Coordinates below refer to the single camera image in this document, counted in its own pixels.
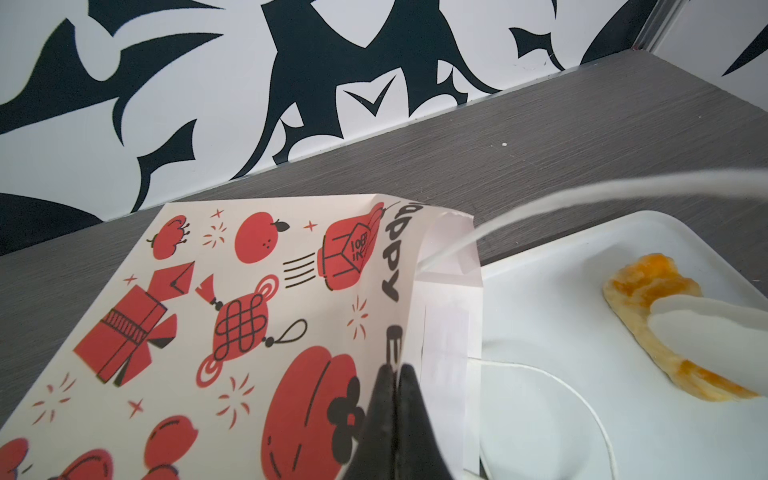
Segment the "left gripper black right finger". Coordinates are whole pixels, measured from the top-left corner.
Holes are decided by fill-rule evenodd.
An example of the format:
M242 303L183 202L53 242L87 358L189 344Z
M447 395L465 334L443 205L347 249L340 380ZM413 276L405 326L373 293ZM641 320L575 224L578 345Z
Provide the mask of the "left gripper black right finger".
M396 389L395 474L401 480L451 480L431 426L415 369L403 364Z

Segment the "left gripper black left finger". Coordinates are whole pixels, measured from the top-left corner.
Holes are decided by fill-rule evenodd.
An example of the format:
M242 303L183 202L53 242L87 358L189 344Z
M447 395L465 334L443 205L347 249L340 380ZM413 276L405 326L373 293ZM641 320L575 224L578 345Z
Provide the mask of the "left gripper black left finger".
M357 450L344 480L390 480L395 478L396 380L394 370L384 364L377 373L363 422Z

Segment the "red white paper bag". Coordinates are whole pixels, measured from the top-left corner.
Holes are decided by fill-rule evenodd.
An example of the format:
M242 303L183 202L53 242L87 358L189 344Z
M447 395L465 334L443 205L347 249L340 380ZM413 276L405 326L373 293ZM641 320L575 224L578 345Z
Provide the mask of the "red white paper bag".
M3 426L2 477L342 479L384 364L452 478L490 475L486 265L417 269L472 226L380 194L166 205Z

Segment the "glazed fake pastry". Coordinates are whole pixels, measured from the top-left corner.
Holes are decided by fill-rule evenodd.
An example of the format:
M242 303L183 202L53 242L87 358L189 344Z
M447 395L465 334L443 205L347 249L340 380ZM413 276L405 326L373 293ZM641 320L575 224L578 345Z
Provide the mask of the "glazed fake pastry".
M649 318L651 307L657 300L673 295L702 296L700 285L681 275L672 258L659 253L643 256L606 280L602 293L639 346L682 391L708 402L749 400L760 396L676 354L652 332Z

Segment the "white-tipped steel tongs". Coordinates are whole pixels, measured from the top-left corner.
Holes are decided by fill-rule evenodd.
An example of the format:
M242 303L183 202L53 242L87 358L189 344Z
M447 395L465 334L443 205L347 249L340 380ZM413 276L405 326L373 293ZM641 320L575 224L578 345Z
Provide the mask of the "white-tipped steel tongs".
M674 353L762 396L767 394L767 312L673 295L650 307L649 326Z

